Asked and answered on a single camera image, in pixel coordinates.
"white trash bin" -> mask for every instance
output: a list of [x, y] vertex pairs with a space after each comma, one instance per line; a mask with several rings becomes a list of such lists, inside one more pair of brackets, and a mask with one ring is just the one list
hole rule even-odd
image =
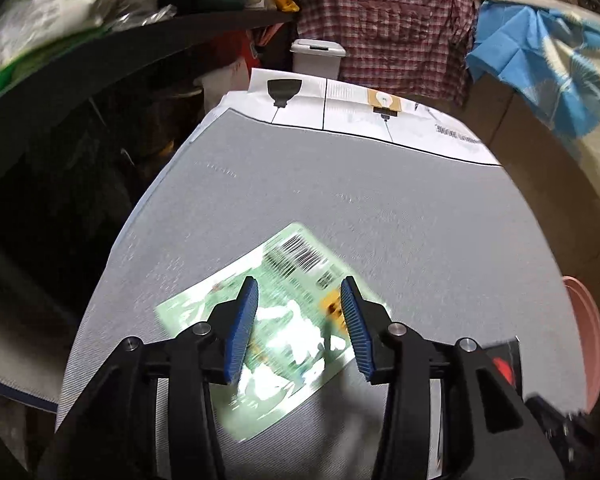
[[342, 45], [321, 40], [295, 40], [291, 52], [294, 53], [295, 73], [336, 80], [340, 59], [347, 55]]

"plaid shirt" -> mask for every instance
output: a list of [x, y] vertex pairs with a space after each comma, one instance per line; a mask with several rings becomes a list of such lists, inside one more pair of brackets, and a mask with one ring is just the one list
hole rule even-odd
[[347, 51], [340, 79], [464, 104], [480, 0], [303, 0], [298, 36]]

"black lamp illustration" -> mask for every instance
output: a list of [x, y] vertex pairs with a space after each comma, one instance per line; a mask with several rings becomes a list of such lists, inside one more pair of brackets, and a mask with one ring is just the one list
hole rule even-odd
[[301, 87], [301, 79], [270, 79], [267, 81], [267, 90], [277, 108], [285, 108], [289, 99], [295, 96]]

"blue cloth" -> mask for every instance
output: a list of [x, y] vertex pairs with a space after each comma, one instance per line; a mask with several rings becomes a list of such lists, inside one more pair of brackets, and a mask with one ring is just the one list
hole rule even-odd
[[565, 144], [600, 123], [599, 60], [600, 23], [496, 2], [482, 4], [466, 58], [474, 80], [487, 72], [513, 86]]

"gray table mat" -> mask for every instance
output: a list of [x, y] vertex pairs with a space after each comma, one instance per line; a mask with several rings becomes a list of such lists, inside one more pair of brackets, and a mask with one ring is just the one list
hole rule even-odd
[[[179, 150], [114, 246], [69, 358], [58, 424], [123, 337], [166, 338], [156, 305], [294, 221], [357, 270], [394, 319], [449, 343], [517, 336], [525, 394], [562, 410], [585, 405], [560, 274], [502, 168], [229, 110]], [[162, 383], [158, 466], [168, 475], [165, 391]], [[249, 441], [219, 428], [228, 477], [369, 478], [385, 397], [352, 362]]]

